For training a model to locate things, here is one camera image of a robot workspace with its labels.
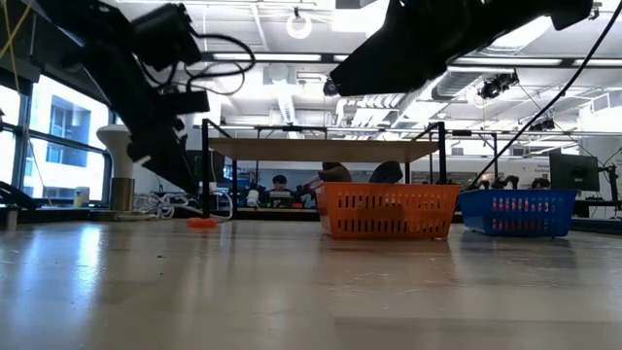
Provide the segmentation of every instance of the wire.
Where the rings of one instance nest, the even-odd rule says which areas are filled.
[[[37,174],[39,175],[39,181],[41,181],[41,187],[43,188],[43,195],[48,200],[48,205],[52,206],[52,199],[50,198],[50,192],[46,191],[46,184],[43,182],[43,176],[41,175],[41,170],[39,169],[39,163],[37,162],[37,156],[35,156],[35,148],[32,145],[32,140],[30,140],[30,136],[25,135],[28,138],[28,145],[30,145],[30,150],[32,150],[32,159],[35,162],[35,167],[37,168]]]
[[[218,216],[218,215],[210,215],[210,217],[219,219],[219,220],[230,220],[233,217],[233,199],[231,196],[225,192],[214,192],[214,194],[225,196],[229,202],[229,214],[226,217]],[[136,196],[138,200],[145,200],[146,204],[142,205],[138,208],[139,211],[145,212],[144,215],[133,216],[126,214],[123,217],[117,216],[117,220],[125,221],[125,220],[148,220],[148,219],[172,219],[175,215],[175,208],[183,208],[188,211],[191,211],[196,214],[203,214],[203,210],[197,209],[190,205],[191,201],[196,201],[195,199],[187,199],[187,194],[182,193],[167,193],[164,196],[160,197],[155,193],[152,193],[148,196]],[[171,199],[182,200],[182,203],[171,203]]]
[[[581,73],[583,72],[583,70],[585,69],[585,67],[587,66],[587,64],[589,63],[590,59],[592,59],[592,56],[594,55],[594,53],[596,52],[596,50],[599,48],[599,46],[601,45],[601,43],[603,42],[603,40],[605,39],[606,35],[609,33],[609,30],[611,30],[611,27],[613,26],[613,24],[615,24],[618,16],[620,15],[620,11],[622,11],[622,0],[618,3],[618,7],[615,9],[615,12],[613,13],[613,15],[611,16],[611,19],[609,20],[609,23],[606,25],[605,29],[603,30],[603,33],[601,34],[601,36],[597,39],[596,43],[594,43],[594,46],[592,47],[592,49],[587,53],[587,55],[585,56],[585,59],[583,60],[583,62],[581,63],[581,65],[577,68],[576,72],[574,73],[574,75],[570,78],[570,80],[568,81],[568,83],[560,90],[560,92],[553,97],[553,99],[543,108],[540,110],[540,112],[538,112],[535,116],[533,116],[528,122],[525,123],[525,126],[523,126],[522,129],[520,129],[516,135],[514,135],[514,137],[512,137],[512,139],[501,149],[500,152],[497,153],[496,156],[493,157],[493,159],[488,163],[488,165],[486,165],[480,172],[479,174],[477,174],[477,176],[475,177],[475,179],[472,182],[472,186],[474,186],[475,184],[477,184],[477,182],[479,181],[479,178],[482,177],[482,175],[484,175],[486,173],[486,171],[488,171],[488,169],[490,169],[490,167],[497,161],[499,160],[499,157],[505,153],[505,151],[507,151],[510,146],[516,141],[518,140],[519,137],[521,137],[521,135],[527,131],[529,129],[529,127],[541,116],[544,115],[544,113],[546,111],[548,111],[553,105],[555,105],[557,103],[557,101],[559,101],[560,98],[562,98],[562,96],[566,95],[566,91],[568,91],[568,89],[574,84],[574,82],[576,82],[576,80],[578,79],[578,77],[581,75]]]
[[[612,160],[615,156],[617,156],[620,151],[622,151],[622,149],[618,149],[617,151],[615,151],[615,153],[613,153],[613,155],[611,155],[611,157],[607,158],[603,163],[603,167],[606,167],[606,164],[609,163],[609,161]]]
[[[218,66],[218,65],[223,65],[223,64],[234,64],[235,66],[238,67],[238,69],[240,71],[242,71],[242,69],[243,69],[242,66],[239,65],[236,62],[217,62],[217,63],[212,63],[212,64],[208,65],[207,67],[203,68],[203,70],[201,70],[201,72],[198,73],[198,74],[192,74],[188,70],[188,66],[185,66],[184,70],[186,71],[186,74],[188,74],[190,76],[190,78],[188,79],[188,81],[185,84],[183,84],[183,83],[174,83],[174,84],[176,84],[176,85],[185,85],[186,86],[186,91],[190,91],[191,88],[199,88],[199,89],[202,89],[202,90],[205,90],[205,91],[210,91],[210,92],[213,92],[213,93],[216,93],[216,94],[219,94],[219,95],[223,95],[223,96],[232,96],[232,95],[236,94],[237,92],[239,92],[244,87],[244,84],[246,83],[246,74],[245,73],[241,74],[242,75],[242,81],[240,82],[240,85],[235,90],[232,90],[232,91],[225,91],[225,92],[217,91],[217,90],[213,90],[213,89],[211,89],[209,87],[202,87],[202,86],[198,86],[198,85],[193,85],[192,84],[192,82],[194,82],[195,80],[204,78],[204,74],[210,68]]]
[[[21,94],[21,89],[19,88],[19,78],[17,77],[16,54],[15,54],[15,50],[13,48],[13,40],[15,38],[15,35],[19,31],[19,28],[21,27],[21,24],[23,23],[23,19],[26,17],[26,15],[28,15],[28,12],[30,11],[31,3],[32,2],[28,3],[28,6],[26,7],[26,10],[24,11],[22,17],[19,19],[19,22],[17,23],[17,26],[16,26],[15,30],[13,31],[13,33],[11,33],[11,35],[9,37],[9,41],[7,42],[5,47],[2,49],[2,52],[0,52],[0,57],[2,57],[2,55],[6,51],[6,48],[7,47],[9,48],[9,55],[11,56],[11,64],[12,64],[12,67],[13,67],[13,76],[14,76],[15,81],[16,81],[16,91],[17,91],[18,94]],[[11,26],[9,24],[9,4],[8,4],[8,2],[5,2],[5,4],[4,4],[4,19],[5,19],[5,23],[6,23],[6,26],[7,26],[7,34],[9,34],[11,32]],[[43,176],[41,175],[41,170],[39,169],[39,163],[37,162],[37,157],[35,156],[35,148],[32,145],[32,140],[30,140],[30,136],[28,135],[28,128],[27,127],[25,128],[24,137],[28,140],[28,145],[30,146],[30,150],[32,151],[32,158],[34,160],[35,167],[37,168],[37,174],[39,174],[39,180],[41,181],[41,186],[43,187],[44,196],[48,200],[48,205],[52,206],[52,200],[50,199],[50,193],[46,191],[46,185],[43,182]]]
[[[177,64],[179,63],[176,61],[175,63],[171,64],[171,71],[168,73],[166,81],[161,82],[156,79],[156,77],[154,77],[154,75],[147,69],[147,65],[145,64],[145,62],[143,62],[142,60],[139,60],[138,62],[140,64],[141,70],[143,71],[147,79],[157,84],[157,87],[155,87],[156,89],[166,88],[173,83],[173,79],[175,79],[175,74],[177,73]]]
[[[155,175],[155,179],[157,180],[157,189],[160,192],[164,192],[164,186],[162,185],[162,182],[159,181],[159,176]]]
[[[233,37],[230,37],[228,35],[223,35],[223,34],[199,34],[192,27],[190,28],[190,33],[192,33],[194,37],[199,38],[199,39],[215,39],[215,40],[230,42],[231,44],[237,46],[238,48],[242,49],[245,53],[247,53],[249,58],[251,59],[251,62],[249,63],[249,65],[242,69],[238,69],[236,71],[205,74],[205,75],[200,76],[201,78],[218,78],[218,77],[235,76],[235,75],[239,75],[239,74],[250,71],[257,64],[257,59],[255,58],[255,54],[253,53],[253,50],[251,50],[251,48],[248,45],[244,44],[240,40],[237,40]]]
[[[13,45],[13,41],[16,38],[16,35],[19,32],[19,29],[21,28],[21,25],[23,24],[23,22],[28,17],[28,13],[30,12],[30,9],[32,8],[32,3],[33,3],[33,0],[28,1],[28,5],[26,6],[26,10],[23,11],[23,14],[21,15],[21,17],[17,21],[16,28],[13,29],[12,32],[7,30],[7,34],[9,35],[9,38],[7,38],[7,43],[2,47],[2,50],[0,50],[0,59],[2,59],[4,54],[7,52],[7,49]],[[8,4],[8,2],[5,2],[4,8],[5,8],[5,11],[8,12],[8,10],[6,10],[7,9],[7,4]]]

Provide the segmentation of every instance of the blue basket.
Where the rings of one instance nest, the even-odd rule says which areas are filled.
[[[465,226],[486,235],[568,234],[575,190],[482,190],[460,193]]]

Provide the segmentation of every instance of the wooden tabletop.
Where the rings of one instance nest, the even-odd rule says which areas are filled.
[[[209,146],[234,160],[411,162],[438,150],[436,142],[210,138]]]

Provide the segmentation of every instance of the orange basket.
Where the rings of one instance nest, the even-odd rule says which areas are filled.
[[[324,183],[322,228],[334,238],[422,239],[449,233],[460,186]]]

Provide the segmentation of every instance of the plastic basket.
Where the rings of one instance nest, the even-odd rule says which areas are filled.
[[[447,237],[459,186],[324,183],[322,227],[334,238]]]
[[[460,193],[465,226],[486,235],[568,234],[575,190],[482,190]]]

